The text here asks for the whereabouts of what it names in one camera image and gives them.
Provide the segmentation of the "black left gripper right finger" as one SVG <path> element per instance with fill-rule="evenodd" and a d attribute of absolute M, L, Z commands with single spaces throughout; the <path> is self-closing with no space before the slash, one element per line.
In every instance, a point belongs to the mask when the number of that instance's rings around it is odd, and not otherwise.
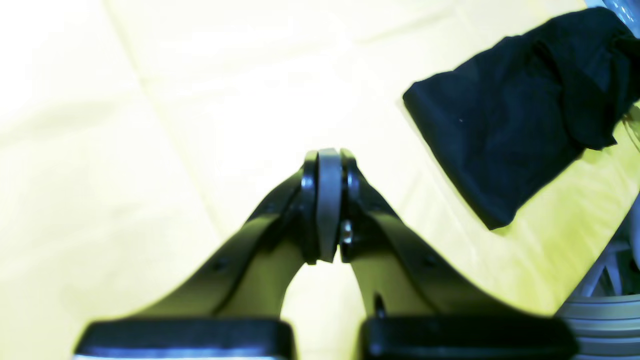
<path fill-rule="evenodd" d="M 569 326 L 479 289 L 407 226 L 368 183 L 354 155 L 343 171 L 342 259 L 365 305 L 358 360 L 570 360 Z"/>

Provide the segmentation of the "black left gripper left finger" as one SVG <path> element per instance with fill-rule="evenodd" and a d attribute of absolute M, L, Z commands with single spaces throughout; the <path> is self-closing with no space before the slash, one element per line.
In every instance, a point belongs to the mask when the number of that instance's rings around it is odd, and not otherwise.
<path fill-rule="evenodd" d="M 306 154 L 184 283 L 139 312 L 87 326 L 77 360 L 295 360 L 281 319 L 303 264 L 331 262 L 343 190 L 333 148 Z"/>

